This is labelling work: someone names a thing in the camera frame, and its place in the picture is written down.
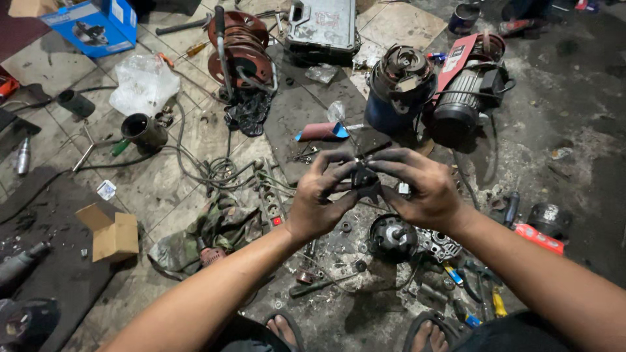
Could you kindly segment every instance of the sandpaper roll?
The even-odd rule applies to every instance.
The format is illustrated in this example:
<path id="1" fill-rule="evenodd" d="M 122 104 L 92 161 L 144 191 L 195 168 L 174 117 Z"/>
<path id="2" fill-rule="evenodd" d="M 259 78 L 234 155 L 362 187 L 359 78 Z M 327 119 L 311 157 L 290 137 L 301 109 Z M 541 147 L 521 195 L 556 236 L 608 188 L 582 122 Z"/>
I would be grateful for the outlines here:
<path id="1" fill-rule="evenodd" d="M 310 123 L 295 136 L 298 142 L 310 140 L 342 140 L 347 138 L 348 132 L 339 122 Z"/>

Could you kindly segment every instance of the alternator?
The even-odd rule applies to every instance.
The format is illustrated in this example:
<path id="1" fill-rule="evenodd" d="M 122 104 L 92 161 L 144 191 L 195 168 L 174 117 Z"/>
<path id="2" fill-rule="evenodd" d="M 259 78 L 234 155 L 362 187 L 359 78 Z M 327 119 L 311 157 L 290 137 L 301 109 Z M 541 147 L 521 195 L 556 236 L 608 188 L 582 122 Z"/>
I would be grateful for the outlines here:
<path id="1" fill-rule="evenodd" d="M 424 252 L 443 262 L 457 256 L 461 249 L 450 237 L 411 226 L 397 214 L 379 216 L 369 229 L 368 251 L 389 262 L 409 262 Z"/>

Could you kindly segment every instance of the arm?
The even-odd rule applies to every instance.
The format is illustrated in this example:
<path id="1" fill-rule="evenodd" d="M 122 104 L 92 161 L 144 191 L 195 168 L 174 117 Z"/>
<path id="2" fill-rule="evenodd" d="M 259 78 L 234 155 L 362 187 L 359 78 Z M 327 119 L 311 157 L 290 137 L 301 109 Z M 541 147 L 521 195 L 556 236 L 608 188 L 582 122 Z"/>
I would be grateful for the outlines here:
<path id="1" fill-rule="evenodd" d="M 579 347 L 616 351 L 626 346 L 626 291 L 464 204 L 445 165 L 409 149 L 381 151 L 368 165 L 414 187 L 409 200 L 383 188 L 385 201 L 406 221 L 462 244 Z"/>
<path id="2" fill-rule="evenodd" d="M 251 294 L 258 282 L 271 274 L 295 251 L 331 231 L 354 207 L 356 191 L 336 202 L 331 192 L 346 190 L 340 181 L 356 163 L 344 152 L 321 152 L 298 183 L 285 225 L 217 261 L 158 298 L 141 312 L 105 351 L 197 351 L 215 337 L 224 322 Z M 350 161 L 326 170 L 329 162 Z"/>

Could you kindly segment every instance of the red label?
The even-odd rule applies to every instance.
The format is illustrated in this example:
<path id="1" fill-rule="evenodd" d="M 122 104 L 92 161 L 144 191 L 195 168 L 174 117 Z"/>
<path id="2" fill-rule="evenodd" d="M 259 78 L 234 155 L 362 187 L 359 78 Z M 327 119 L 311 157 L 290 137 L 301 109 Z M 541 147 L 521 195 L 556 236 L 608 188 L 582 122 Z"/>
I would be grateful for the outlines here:
<path id="1" fill-rule="evenodd" d="M 321 26 L 337 27 L 339 25 L 339 15 L 332 13 L 315 13 L 316 23 Z"/>

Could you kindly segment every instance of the foot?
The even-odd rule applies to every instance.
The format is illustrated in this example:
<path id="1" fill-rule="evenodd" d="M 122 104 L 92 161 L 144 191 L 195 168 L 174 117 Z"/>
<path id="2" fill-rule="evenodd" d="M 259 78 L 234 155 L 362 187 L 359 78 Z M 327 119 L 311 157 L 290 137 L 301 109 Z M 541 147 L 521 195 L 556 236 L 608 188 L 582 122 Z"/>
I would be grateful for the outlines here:
<path id="1" fill-rule="evenodd" d="M 426 342 L 430 339 L 433 352 L 447 352 L 448 342 L 443 331 L 439 330 L 439 326 L 427 320 L 419 326 L 418 333 L 413 338 L 413 346 L 411 352 L 420 352 L 426 346 Z"/>
<path id="2" fill-rule="evenodd" d="M 277 315 L 276 317 L 274 317 L 274 319 L 270 319 L 267 322 L 266 327 L 272 330 L 272 332 L 276 334 L 276 336 L 284 338 L 285 341 L 290 343 L 292 346 L 298 346 L 298 342 L 296 342 L 295 340 L 294 332 L 289 327 L 289 323 L 287 322 L 287 320 L 281 315 Z"/>

